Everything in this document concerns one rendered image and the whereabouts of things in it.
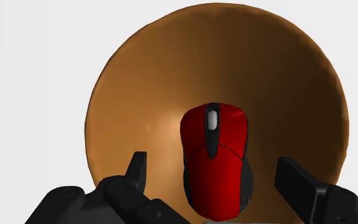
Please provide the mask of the brown bowl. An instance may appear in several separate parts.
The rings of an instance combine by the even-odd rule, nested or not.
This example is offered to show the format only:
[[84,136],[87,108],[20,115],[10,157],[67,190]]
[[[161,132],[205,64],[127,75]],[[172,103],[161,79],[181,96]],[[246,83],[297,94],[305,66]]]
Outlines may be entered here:
[[346,158],[349,119],[336,71],[290,21],[241,4],[199,4],[136,32],[109,59],[85,122],[94,183],[124,174],[135,151],[148,154],[146,195],[191,224],[180,121],[208,102],[240,107],[249,119],[254,175],[239,223],[302,224],[274,187],[277,159],[293,158],[319,181],[336,183]]

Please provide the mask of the red computer mouse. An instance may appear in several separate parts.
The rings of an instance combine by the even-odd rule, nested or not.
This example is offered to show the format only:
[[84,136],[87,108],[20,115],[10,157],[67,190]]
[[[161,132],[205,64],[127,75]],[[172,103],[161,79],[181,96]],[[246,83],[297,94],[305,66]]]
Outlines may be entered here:
[[203,104],[184,114],[180,135],[190,206],[213,221],[236,218],[249,205],[253,191],[245,113],[229,104]]

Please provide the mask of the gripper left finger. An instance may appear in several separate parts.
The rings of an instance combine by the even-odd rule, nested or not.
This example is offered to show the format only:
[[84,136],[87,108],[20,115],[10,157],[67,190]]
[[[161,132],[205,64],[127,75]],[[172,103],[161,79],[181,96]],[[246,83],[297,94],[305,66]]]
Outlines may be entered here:
[[104,178],[91,193],[61,186],[46,194],[25,224],[190,224],[160,199],[144,195],[147,153],[136,151],[124,176]]

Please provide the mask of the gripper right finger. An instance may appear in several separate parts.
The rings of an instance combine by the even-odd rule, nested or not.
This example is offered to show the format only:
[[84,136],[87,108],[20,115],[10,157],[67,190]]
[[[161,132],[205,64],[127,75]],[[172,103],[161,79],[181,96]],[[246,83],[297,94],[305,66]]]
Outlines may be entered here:
[[275,188],[304,224],[358,224],[358,196],[315,179],[289,157],[280,157]]

